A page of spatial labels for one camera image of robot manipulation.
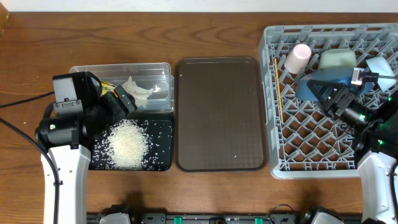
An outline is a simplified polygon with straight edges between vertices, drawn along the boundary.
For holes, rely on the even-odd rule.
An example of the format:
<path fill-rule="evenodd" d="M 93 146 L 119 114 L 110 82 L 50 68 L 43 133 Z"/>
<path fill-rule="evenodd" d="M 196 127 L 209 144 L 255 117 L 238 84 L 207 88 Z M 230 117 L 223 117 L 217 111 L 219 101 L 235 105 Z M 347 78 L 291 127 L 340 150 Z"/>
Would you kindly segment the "green yellow snack wrapper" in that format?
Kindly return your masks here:
<path fill-rule="evenodd" d="M 101 81 L 101 86 L 102 86 L 102 93 L 101 93 L 102 95 L 105 95 L 107 92 L 114 93 L 114 89 L 116 88 L 116 85 L 104 81 Z"/>

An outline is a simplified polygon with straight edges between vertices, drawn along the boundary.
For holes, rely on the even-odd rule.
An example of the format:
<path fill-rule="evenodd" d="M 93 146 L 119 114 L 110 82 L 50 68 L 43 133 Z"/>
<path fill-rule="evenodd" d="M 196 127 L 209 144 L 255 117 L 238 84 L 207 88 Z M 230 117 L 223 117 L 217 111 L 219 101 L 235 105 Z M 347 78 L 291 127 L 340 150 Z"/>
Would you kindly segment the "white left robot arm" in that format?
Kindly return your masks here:
<path fill-rule="evenodd" d="M 45 109 L 35 136 L 44 153 L 44 223 L 86 223 L 86 185 L 93 143 L 137 109 L 123 87 L 95 97 L 54 102 Z"/>

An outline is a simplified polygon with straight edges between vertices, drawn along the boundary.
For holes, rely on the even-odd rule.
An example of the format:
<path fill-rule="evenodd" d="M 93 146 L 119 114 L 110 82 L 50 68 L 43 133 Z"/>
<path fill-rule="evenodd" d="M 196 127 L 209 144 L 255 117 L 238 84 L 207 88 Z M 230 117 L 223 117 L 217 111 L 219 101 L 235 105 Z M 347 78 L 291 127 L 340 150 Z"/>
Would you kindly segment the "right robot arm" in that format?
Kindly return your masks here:
<path fill-rule="evenodd" d="M 323 112 L 354 132 L 351 145 L 363 193 L 363 223 L 397 223 L 397 93 L 376 110 L 344 83 L 309 80 Z"/>

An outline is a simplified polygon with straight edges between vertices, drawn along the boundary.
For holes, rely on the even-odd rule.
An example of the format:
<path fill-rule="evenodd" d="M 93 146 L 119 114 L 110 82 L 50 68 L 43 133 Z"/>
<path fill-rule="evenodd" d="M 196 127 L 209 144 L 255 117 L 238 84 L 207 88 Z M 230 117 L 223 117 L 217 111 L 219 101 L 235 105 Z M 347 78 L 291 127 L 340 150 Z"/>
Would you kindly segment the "wooden chopstick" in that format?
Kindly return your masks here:
<path fill-rule="evenodd" d="M 276 79 L 278 102 L 279 102 L 280 121 L 281 121 L 282 124 L 284 124 L 282 98 L 281 98 L 280 85 L 279 85 L 280 84 L 280 82 L 279 82 L 279 69 L 278 69 L 277 58 L 276 57 L 274 58 L 274 66 L 275 66 L 275 79 Z"/>

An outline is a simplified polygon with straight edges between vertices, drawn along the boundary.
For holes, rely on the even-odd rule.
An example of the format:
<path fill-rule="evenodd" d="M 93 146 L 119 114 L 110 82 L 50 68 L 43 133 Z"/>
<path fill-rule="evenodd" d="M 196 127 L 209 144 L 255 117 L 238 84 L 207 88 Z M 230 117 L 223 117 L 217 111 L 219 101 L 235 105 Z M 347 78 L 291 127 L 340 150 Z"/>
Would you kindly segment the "mint green small bowl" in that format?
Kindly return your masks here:
<path fill-rule="evenodd" d="M 350 49 L 330 49 L 321 54 L 318 68 L 355 67 L 356 55 Z"/>

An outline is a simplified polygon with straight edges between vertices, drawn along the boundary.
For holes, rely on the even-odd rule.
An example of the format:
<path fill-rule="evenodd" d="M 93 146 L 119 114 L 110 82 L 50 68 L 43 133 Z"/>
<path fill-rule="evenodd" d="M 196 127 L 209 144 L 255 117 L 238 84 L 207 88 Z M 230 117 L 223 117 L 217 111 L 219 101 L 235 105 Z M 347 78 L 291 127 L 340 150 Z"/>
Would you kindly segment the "light blue bowl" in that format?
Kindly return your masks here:
<path fill-rule="evenodd" d="M 366 60 L 366 63 L 373 73 L 379 74 L 377 84 L 382 91 L 387 91 L 397 82 L 394 72 L 384 57 L 373 57 Z"/>

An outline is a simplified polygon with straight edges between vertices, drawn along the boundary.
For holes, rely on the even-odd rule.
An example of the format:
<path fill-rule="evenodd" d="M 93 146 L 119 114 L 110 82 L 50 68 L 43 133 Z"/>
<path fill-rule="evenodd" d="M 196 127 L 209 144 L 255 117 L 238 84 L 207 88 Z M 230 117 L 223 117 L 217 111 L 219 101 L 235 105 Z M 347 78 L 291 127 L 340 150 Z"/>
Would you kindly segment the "white napkin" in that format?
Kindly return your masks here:
<path fill-rule="evenodd" d="M 147 90 L 139 87 L 136 82 L 132 80 L 132 77 L 129 77 L 127 81 L 122 84 L 122 87 L 128 94 L 132 95 L 135 100 L 141 101 L 147 100 L 154 92 L 153 88 Z"/>

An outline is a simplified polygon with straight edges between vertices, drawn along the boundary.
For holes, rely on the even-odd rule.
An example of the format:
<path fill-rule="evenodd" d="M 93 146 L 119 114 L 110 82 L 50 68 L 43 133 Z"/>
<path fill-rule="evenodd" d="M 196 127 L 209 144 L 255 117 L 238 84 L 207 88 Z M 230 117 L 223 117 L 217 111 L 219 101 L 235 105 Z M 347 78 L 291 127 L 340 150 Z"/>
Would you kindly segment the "pink plastic cup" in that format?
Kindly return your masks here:
<path fill-rule="evenodd" d="M 312 54 L 307 44 L 297 44 L 286 57 L 284 67 L 289 73 L 298 74 L 308 65 Z"/>

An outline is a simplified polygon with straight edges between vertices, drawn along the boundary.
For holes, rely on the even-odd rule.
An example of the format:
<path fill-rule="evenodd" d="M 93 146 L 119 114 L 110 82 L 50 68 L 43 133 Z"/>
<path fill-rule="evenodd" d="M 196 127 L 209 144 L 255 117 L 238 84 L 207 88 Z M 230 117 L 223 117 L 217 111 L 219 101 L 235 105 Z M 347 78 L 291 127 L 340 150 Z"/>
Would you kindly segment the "dark blue plate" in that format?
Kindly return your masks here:
<path fill-rule="evenodd" d="M 355 97 L 367 93 L 378 81 L 379 74 L 364 71 L 362 76 L 363 84 L 361 86 L 353 86 L 351 85 L 351 79 L 354 68 L 355 67 L 334 67 L 324 70 L 317 70 L 316 72 L 306 75 L 298 82 L 295 91 L 295 97 L 303 101 L 317 101 L 317 99 L 307 86 L 307 82 L 311 79 L 346 85 L 350 88 L 351 92 L 356 95 Z"/>

